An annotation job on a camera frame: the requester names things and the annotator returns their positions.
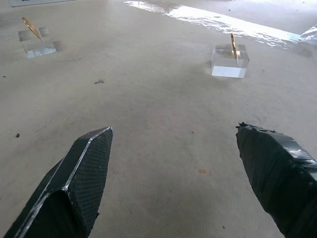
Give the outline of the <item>clear acrylic block stand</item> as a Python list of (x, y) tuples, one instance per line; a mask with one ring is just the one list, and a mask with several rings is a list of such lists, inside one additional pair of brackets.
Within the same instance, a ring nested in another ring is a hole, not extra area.
[(24, 52), (28, 59), (37, 58), (45, 55), (56, 53), (56, 47), (47, 27), (37, 29), (40, 38), (30, 30), (18, 32), (19, 41), (23, 46)]
[(250, 61), (245, 45), (236, 45), (237, 58), (231, 44), (214, 46), (211, 74), (218, 77), (244, 78)]

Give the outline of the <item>gold coin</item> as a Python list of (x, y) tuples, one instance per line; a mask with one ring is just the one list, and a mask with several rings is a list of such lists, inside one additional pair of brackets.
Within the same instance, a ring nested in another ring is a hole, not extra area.
[(41, 39), (41, 35), (37, 28), (26, 18), (26, 17), (21, 17), (25, 25), (28, 27), (28, 29), (39, 39)]
[(230, 37), (231, 37), (231, 44), (232, 44), (233, 54), (234, 54), (235, 59), (237, 59), (237, 49), (236, 49), (234, 34), (231, 33)]

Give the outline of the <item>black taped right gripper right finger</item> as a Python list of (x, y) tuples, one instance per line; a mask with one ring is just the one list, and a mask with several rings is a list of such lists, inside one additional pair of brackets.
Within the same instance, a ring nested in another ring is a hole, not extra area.
[(237, 126), (237, 146), (262, 208), (285, 238), (317, 238), (317, 161), (275, 130)]

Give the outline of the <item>clear plastic sheet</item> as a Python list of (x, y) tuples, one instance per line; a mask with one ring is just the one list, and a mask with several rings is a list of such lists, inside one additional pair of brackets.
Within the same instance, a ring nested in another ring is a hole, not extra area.
[(317, 45), (317, 24), (300, 35), (299, 41)]

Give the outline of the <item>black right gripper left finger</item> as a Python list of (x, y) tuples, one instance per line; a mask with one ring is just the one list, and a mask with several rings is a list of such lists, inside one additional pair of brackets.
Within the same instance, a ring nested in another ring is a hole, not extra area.
[(111, 127), (77, 138), (39, 183), (4, 238), (88, 238), (99, 215)]

